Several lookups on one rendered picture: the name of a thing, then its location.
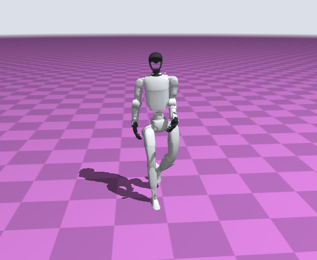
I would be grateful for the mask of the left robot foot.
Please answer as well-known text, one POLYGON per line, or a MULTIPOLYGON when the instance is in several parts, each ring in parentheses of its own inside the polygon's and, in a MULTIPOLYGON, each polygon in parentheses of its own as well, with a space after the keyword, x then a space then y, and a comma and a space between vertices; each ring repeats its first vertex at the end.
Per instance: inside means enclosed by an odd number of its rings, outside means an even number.
MULTIPOLYGON (((157 164, 157 167, 159 167, 159 164, 157 164)), ((159 171, 158 171, 159 172, 159 171)), ((157 173, 157 171, 156 171, 157 173)), ((160 183, 161 182, 161 173, 157 173, 157 183, 160 183)))

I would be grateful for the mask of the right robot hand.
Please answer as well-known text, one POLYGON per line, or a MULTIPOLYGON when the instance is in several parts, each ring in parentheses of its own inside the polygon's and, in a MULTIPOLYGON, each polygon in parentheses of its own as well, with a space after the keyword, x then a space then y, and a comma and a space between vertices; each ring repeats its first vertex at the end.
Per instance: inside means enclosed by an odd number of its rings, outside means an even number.
POLYGON ((133 127, 133 131, 134 131, 134 134, 137 137, 137 139, 141 140, 142 138, 141 138, 141 136, 139 136, 139 134, 137 132, 137 127, 138 127, 137 122, 134 122, 132 127, 133 127))

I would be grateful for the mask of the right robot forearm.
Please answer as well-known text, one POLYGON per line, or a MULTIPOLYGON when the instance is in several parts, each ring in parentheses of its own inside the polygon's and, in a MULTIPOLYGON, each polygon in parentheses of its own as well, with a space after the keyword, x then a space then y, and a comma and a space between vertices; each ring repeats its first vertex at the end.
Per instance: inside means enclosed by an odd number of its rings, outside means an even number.
POLYGON ((131 120, 132 125, 134 122, 137 122, 138 124, 139 111, 140 111, 140 108, 136 108, 132 106, 132 120, 131 120))

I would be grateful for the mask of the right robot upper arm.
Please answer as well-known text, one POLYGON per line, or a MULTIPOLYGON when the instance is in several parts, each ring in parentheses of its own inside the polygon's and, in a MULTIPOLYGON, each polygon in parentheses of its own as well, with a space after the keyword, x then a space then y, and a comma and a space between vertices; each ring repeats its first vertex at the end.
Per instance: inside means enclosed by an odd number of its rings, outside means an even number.
POLYGON ((133 100, 132 106, 136 108, 140 108, 142 102, 141 96, 142 96, 142 86, 144 85, 144 79, 145 77, 140 77, 136 80, 135 82, 135 89, 134 89, 134 97, 135 99, 133 100))

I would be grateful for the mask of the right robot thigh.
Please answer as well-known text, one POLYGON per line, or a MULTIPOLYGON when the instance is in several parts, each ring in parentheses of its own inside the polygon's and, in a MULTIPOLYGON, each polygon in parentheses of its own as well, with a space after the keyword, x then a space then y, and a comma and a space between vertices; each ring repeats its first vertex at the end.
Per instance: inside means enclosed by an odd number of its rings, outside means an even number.
POLYGON ((156 162, 156 139, 153 129, 153 124, 144 127, 141 131, 144 137, 144 147, 147 155, 147 164, 149 170, 154 167, 155 171, 158 170, 156 162))

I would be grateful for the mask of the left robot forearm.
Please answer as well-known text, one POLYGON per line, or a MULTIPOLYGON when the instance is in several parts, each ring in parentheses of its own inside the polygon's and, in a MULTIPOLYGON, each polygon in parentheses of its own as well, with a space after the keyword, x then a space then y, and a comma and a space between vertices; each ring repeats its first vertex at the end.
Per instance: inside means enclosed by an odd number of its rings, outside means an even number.
POLYGON ((174 117, 177 117, 177 102, 176 102, 175 106, 169 107, 169 111, 170 111, 170 120, 172 121, 174 119, 174 117))

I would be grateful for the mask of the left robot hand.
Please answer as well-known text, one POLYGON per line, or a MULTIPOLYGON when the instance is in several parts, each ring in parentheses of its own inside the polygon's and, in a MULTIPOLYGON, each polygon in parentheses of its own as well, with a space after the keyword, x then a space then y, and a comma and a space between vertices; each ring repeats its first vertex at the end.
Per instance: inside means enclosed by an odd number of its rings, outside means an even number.
POLYGON ((176 125, 178 124, 178 118, 177 117, 174 117, 174 119, 171 121, 171 127, 170 126, 168 126, 168 130, 166 130, 167 132, 171 132, 175 127, 176 127, 176 125), (170 129, 169 129, 170 128, 170 129))

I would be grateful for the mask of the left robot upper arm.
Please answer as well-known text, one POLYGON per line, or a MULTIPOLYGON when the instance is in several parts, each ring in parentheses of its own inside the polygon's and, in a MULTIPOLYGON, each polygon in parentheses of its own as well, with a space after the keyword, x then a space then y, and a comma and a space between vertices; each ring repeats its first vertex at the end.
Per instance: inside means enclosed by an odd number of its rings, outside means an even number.
POLYGON ((168 106, 176 105, 176 95, 178 90, 178 78, 176 76, 168 76, 170 86, 170 98, 168 102, 168 106))

